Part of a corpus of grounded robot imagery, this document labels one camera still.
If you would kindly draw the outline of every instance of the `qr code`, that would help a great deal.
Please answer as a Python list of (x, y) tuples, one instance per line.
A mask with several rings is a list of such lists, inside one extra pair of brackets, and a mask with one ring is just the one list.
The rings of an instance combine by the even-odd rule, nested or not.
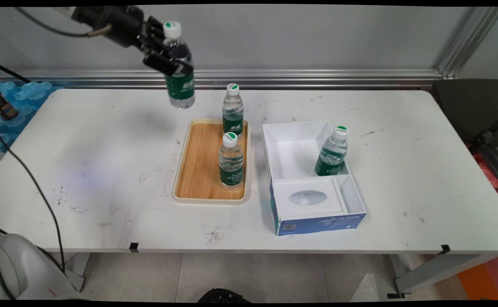
[(296, 228), (296, 224), (286, 224), (284, 225), (284, 230), (294, 230)]

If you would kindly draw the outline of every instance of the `white table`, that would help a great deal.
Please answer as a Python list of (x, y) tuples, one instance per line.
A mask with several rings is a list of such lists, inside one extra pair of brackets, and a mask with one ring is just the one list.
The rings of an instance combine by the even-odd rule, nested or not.
[[(242, 90), (253, 159), (240, 206), (171, 197), (190, 121), (220, 117), (225, 91), (196, 95), (187, 110), (171, 107), (165, 90), (48, 98), (12, 150), (51, 202), (65, 251), (127, 252), (138, 243), (139, 252), (436, 254), (448, 245), (398, 278), (400, 291), (498, 256), (498, 195), (428, 93)], [(315, 120), (350, 129), (347, 162), (368, 215), (357, 229), (277, 237), (261, 125)], [(0, 161), (0, 225), (58, 251), (52, 217), (9, 153)]]

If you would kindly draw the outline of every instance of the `orange object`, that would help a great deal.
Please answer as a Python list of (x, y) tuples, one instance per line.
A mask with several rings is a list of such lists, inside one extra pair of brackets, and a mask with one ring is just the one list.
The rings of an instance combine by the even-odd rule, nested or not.
[[(465, 146), (467, 146), (467, 148), (470, 148), (471, 144), (465, 144)], [(491, 185), (493, 186), (493, 188), (495, 189), (495, 191), (498, 193), (498, 179), (494, 175), (493, 171), (489, 167), (489, 165), (486, 162), (486, 160), (484, 160), (484, 158), (482, 157), (482, 155), (479, 152), (475, 153), (473, 155), (473, 158), (475, 158), (475, 161), (477, 161), (478, 166), (481, 168), (481, 170), (483, 171), (484, 175), (486, 175), (488, 181), (491, 183)]]
[(460, 272), (457, 277), (470, 300), (498, 301), (498, 257)]

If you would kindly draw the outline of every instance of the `blue box label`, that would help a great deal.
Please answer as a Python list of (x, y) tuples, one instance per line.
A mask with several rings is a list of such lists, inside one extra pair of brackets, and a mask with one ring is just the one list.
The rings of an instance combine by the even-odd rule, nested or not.
[(283, 221), (280, 224), (278, 235), (295, 235), (298, 233), (312, 233), (338, 229), (356, 229), (365, 215), (366, 213)]

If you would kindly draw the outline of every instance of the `green bottle label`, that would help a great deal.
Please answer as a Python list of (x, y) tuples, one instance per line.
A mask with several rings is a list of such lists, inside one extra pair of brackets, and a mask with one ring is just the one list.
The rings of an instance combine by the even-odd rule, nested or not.
[(321, 160), (321, 155), (319, 155), (316, 163), (316, 173), (318, 176), (336, 175), (340, 170), (341, 165), (342, 163), (340, 163), (339, 165), (328, 165), (327, 163), (323, 162), (323, 160)]
[(235, 186), (243, 179), (243, 166), (237, 171), (223, 171), (220, 167), (218, 171), (220, 173), (220, 180), (227, 186)]
[(239, 120), (231, 121), (222, 117), (222, 130), (223, 132), (234, 132), (238, 136), (243, 132), (243, 115)]
[(189, 99), (194, 95), (194, 72), (185, 76), (165, 76), (168, 94), (174, 99)]

